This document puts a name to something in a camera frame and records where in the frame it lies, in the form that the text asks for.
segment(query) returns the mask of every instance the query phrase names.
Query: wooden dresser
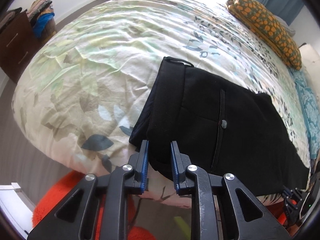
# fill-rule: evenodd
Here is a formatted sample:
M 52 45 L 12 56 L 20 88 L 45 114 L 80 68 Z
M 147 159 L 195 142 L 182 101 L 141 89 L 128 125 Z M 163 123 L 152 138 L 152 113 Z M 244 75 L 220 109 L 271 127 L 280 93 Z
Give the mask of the wooden dresser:
M 0 34 L 0 67 L 15 83 L 41 48 L 27 14 L 22 12 Z

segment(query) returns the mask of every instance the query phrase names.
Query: bed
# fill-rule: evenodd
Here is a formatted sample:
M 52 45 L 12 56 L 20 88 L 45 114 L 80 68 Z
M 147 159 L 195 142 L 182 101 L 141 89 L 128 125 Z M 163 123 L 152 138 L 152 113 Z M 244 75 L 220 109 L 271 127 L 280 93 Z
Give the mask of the bed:
M 15 120 L 48 157 L 83 173 L 107 174 L 135 151 L 129 136 L 164 56 L 269 94 L 310 168 L 302 109 L 287 66 L 220 4 L 112 0 L 94 7 L 32 59 L 12 99 Z M 143 197 L 191 206 L 152 167 Z M 259 197 L 265 205 L 280 199 Z

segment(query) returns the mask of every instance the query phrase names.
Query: black trousers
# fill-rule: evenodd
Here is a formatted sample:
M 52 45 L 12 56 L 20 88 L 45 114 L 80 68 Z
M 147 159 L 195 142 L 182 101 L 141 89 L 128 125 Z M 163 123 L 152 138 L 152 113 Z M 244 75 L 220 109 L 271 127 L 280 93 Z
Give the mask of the black trousers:
M 129 142 L 149 140 L 151 166 L 172 179 L 170 142 L 208 173 L 235 174 L 256 196 L 306 188 L 309 169 L 271 98 L 165 57 Z

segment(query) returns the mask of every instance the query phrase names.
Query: teal patterned pillow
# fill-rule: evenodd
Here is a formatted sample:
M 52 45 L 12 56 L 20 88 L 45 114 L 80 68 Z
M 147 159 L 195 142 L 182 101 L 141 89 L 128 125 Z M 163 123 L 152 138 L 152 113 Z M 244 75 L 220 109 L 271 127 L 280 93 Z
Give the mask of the teal patterned pillow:
M 320 148 L 320 119 L 316 97 L 309 87 L 296 83 L 304 121 L 307 127 L 310 158 L 316 159 Z
M 306 77 L 303 73 L 303 71 L 295 70 L 293 68 L 289 68 L 289 73 L 290 76 L 293 78 L 294 82 L 296 84 L 301 85 L 302 87 L 306 88 L 307 85 L 307 80 Z

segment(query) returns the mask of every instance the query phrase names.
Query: black plastic bracket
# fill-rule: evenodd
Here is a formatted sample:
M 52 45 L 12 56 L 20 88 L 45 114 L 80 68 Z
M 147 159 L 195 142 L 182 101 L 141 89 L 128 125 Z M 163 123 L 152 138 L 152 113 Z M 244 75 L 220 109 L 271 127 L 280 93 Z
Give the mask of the black plastic bracket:
M 213 195 L 218 199 L 224 239 L 290 239 L 285 228 L 233 174 L 220 177 L 191 165 L 175 141 L 171 154 L 177 193 L 192 195 L 192 240 L 219 239 Z
M 284 199 L 284 214 L 287 218 L 287 226 L 292 226 L 298 222 L 304 200 L 307 196 L 307 192 L 303 192 L 297 188 L 289 190 L 287 187 L 284 187 L 282 197 Z
M 111 174 L 87 174 L 29 233 L 28 240 L 94 240 L 102 196 L 100 239 L 127 239 L 127 195 L 144 192 L 148 173 L 148 142 L 128 164 Z

